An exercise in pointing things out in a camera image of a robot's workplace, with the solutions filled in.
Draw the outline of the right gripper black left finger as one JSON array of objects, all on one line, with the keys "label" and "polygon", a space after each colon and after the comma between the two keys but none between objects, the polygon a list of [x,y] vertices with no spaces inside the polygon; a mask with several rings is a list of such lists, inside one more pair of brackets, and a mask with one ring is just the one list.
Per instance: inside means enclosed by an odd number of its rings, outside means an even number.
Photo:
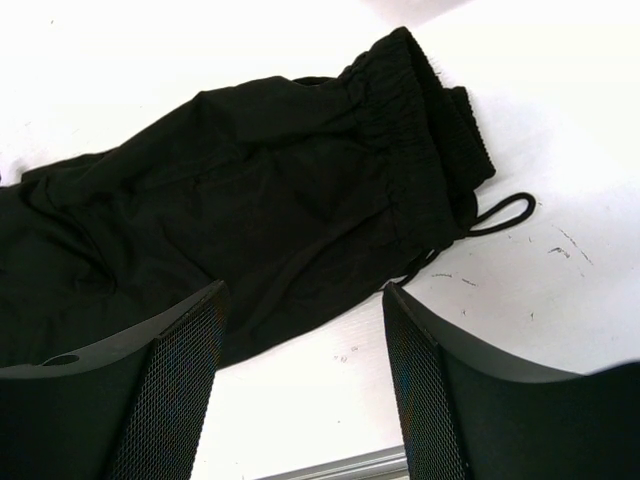
[{"label": "right gripper black left finger", "polygon": [[189,478],[229,306],[217,281],[101,341],[3,368],[2,477]]}]

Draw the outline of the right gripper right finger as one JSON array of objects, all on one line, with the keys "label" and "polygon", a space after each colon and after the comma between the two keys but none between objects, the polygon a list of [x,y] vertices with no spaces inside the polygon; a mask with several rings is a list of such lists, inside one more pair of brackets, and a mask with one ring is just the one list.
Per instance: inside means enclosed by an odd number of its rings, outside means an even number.
[{"label": "right gripper right finger", "polygon": [[396,284],[387,351],[413,479],[635,479],[639,366],[577,374],[515,356]]}]

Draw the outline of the black trousers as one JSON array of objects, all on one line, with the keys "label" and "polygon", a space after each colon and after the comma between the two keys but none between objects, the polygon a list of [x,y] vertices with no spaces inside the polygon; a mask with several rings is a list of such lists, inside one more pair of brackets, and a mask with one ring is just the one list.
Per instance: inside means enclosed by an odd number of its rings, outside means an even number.
[{"label": "black trousers", "polygon": [[467,92],[398,28],[337,77],[203,91],[1,191],[1,363],[39,364],[221,280],[221,363],[305,334],[482,236]]}]

